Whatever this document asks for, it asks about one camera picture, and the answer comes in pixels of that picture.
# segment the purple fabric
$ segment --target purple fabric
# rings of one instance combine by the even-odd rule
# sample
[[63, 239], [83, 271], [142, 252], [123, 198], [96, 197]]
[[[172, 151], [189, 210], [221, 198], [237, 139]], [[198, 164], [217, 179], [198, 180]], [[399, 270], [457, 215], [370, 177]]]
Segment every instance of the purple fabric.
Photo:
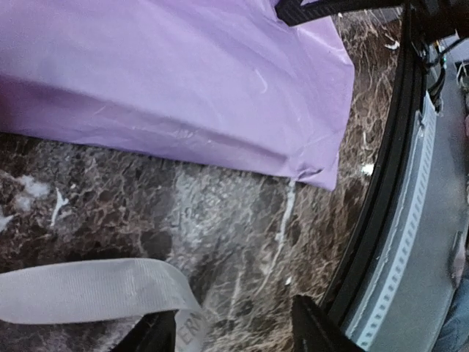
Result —
[[272, 0], [4, 0], [0, 129], [332, 189], [353, 66]]

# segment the blue jeans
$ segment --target blue jeans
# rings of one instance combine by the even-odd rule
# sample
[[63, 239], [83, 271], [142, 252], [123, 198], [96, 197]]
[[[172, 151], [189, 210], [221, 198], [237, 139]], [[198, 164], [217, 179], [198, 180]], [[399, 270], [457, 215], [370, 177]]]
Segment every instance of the blue jeans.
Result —
[[458, 352], [469, 339], [469, 268], [462, 274], [433, 352]]

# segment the wire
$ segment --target wire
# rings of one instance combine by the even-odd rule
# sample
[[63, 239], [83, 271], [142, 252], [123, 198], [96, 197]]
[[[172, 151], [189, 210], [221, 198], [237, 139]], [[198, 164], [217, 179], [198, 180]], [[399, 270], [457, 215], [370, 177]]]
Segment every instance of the wire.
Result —
[[453, 50], [454, 48], [456, 48], [459, 44], [461, 44], [462, 42], [464, 42], [466, 40], [466, 38], [459, 38], [458, 40], [456, 40], [454, 43], [452, 43], [449, 47], [447, 47], [445, 50], [441, 51], [438, 56], [436, 57], [435, 60], [431, 61], [431, 62], [427, 62], [426, 66], [428, 68], [431, 68], [431, 67], [434, 67], [436, 65], [438, 65], [440, 63], [440, 61], [442, 59], [444, 59], [445, 55], [447, 53], [449, 53], [451, 50]]

